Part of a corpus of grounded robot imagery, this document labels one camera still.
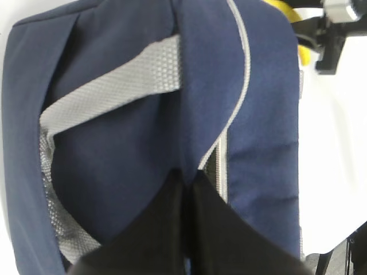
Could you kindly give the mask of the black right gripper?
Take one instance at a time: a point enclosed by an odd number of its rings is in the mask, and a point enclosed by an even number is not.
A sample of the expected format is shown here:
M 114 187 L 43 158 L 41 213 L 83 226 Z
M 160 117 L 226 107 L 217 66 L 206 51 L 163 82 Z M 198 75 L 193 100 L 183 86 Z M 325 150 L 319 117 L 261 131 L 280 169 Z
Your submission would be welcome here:
M 366 8 L 356 8 L 361 15 L 356 22 L 332 23 L 326 16 L 312 17 L 292 23 L 299 44 L 320 54 L 315 70 L 321 75 L 334 75 L 346 39 L 366 36 Z

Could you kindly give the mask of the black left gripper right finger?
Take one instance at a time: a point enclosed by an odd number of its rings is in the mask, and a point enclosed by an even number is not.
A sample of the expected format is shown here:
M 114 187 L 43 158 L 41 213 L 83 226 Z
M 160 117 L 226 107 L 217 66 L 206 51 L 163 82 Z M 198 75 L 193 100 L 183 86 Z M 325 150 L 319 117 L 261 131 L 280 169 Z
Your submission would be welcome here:
M 310 274 L 294 256 L 244 222 L 203 171 L 190 189 L 192 274 Z

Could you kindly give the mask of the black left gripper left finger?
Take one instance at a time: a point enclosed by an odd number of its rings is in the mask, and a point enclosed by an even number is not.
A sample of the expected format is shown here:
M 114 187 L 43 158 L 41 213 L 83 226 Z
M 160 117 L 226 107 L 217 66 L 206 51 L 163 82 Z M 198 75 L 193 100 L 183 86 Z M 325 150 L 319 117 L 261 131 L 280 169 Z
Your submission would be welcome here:
M 111 242 L 82 256 L 69 274 L 185 274 L 182 173 L 173 169 L 149 205 Z

